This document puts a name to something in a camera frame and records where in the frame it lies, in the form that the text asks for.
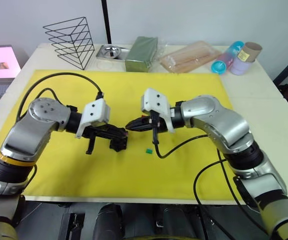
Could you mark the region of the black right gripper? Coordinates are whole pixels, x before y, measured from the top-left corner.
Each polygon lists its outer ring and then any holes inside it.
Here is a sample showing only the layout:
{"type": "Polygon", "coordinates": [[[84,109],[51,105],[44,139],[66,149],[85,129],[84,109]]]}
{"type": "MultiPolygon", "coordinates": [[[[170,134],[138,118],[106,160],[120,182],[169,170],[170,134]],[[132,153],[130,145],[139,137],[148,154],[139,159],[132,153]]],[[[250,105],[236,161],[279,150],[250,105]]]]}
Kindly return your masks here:
{"type": "Polygon", "coordinates": [[[131,120],[126,124],[125,128],[134,132],[145,132],[152,129],[156,130],[158,133],[165,133],[168,131],[165,120],[158,114],[151,114],[149,118],[139,117],[131,120]]]}

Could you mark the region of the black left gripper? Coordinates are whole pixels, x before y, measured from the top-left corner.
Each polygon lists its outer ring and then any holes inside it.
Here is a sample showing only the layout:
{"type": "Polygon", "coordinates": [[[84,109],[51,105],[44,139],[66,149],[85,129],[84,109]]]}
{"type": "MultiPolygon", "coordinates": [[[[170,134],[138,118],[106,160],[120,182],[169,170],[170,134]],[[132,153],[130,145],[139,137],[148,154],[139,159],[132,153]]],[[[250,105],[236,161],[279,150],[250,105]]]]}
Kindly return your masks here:
{"type": "Polygon", "coordinates": [[[112,133],[126,133],[127,131],[123,127],[117,127],[112,124],[104,124],[101,126],[88,126],[84,129],[82,137],[89,139],[88,148],[86,150],[86,154],[92,154],[96,137],[104,138],[111,140],[113,136],[109,133],[106,133],[108,128],[109,132],[112,133]]]}

